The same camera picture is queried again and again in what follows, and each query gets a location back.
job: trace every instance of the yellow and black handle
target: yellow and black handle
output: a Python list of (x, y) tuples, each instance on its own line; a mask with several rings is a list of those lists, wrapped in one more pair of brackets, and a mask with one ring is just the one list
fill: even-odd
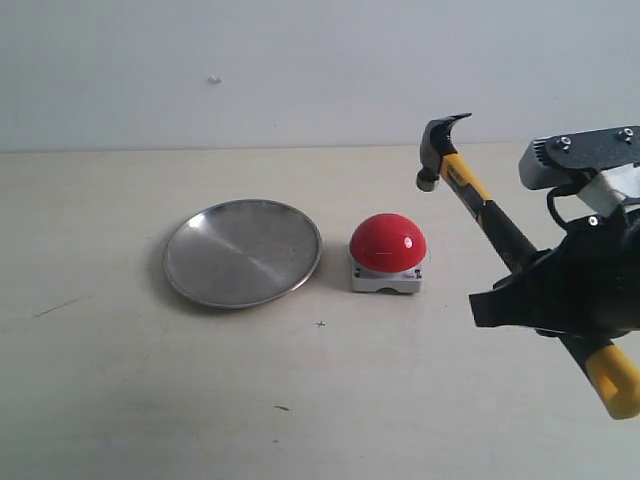
[[(423, 191), (435, 189), (442, 178), (456, 193), (512, 273), (525, 269), (537, 249), (492, 200), (451, 142), (451, 129), (470, 113), (432, 120), (420, 145), (422, 170), (416, 183)], [(557, 335), (585, 373), (614, 419), (640, 414), (640, 372), (608, 338)]]

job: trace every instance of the screw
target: screw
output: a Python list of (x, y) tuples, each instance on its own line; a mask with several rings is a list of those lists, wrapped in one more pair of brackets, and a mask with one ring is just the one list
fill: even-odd
[(560, 137), (558, 141), (556, 141), (556, 146), (564, 150), (564, 152), (569, 151), (569, 147), (571, 146), (571, 139), (569, 137)]
[(620, 138), (620, 140), (623, 140), (627, 143), (631, 143), (631, 137), (633, 137), (633, 130), (631, 130), (629, 127), (623, 128), (618, 132), (618, 137)]

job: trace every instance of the stainless steel plate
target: stainless steel plate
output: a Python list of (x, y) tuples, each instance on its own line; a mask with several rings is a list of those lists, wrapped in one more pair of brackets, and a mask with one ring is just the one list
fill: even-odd
[(246, 308), (281, 297), (313, 273), (322, 252), (314, 223), (270, 200), (237, 200), (204, 210), (171, 237), (169, 283), (217, 308)]

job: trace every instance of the white wall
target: white wall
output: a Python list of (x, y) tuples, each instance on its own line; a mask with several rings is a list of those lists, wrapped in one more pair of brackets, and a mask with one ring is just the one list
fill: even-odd
[[(0, 150), (416, 143), (640, 123), (640, 2), (20, 0)], [(215, 73), (223, 83), (213, 86)]]

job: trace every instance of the hammer head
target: hammer head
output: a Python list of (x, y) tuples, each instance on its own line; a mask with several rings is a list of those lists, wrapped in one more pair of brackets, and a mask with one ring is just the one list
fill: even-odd
[(416, 185), (420, 190), (431, 192), (435, 189), (440, 179), (442, 157), (457, 153), (451, 143), (451, 129), (459, 120), (470, 116), (470, 113), (460, 113), (431, 120), (427, 124), (420, 144), (422, 170), (416, 178)]

